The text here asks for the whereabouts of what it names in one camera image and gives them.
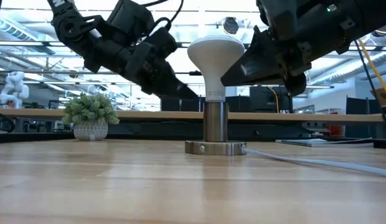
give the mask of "round metal base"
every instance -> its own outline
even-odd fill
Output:
[[[197,155],[241,156],[245,155],[244,147],[245,142],[185,141],[185,152]]]

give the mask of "white pot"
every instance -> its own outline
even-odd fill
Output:
[[[74,124],[74,136],[82,141],[99,141],[106,138],[108,123],[92,122]]]

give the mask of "metal cylinder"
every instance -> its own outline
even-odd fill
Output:
[[[228,109],[226,102],[205,102],[203,124],[204,141],[227,141]]]

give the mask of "potted plant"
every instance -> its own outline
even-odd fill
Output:
[[[81,95],[65,104],[64,124],[72,124],[74,136],[79,140],[103,140],[108,133],[108,124],[118,124],[117,113],[110,99],[102,94]]]

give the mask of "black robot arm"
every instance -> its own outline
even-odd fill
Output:
[[[257,6],[270,28],[254,28],[250,47],[222,77],[225,86],[280,84],[298,95],[312,61],[342,54],[386,25],[385,0],[257,0]]]
[[[97,73],[103,66],[138,84],[147,94],[197,97],[166,61],[177,49],[168,32],[169,20],[163,19],[168,24],[150,35],[158,22],[144,6],[130,0],[119,0],[107,21],[101,16],[83,17],[71,0],[48,3],[59,41],[81,55],[90,71]]]

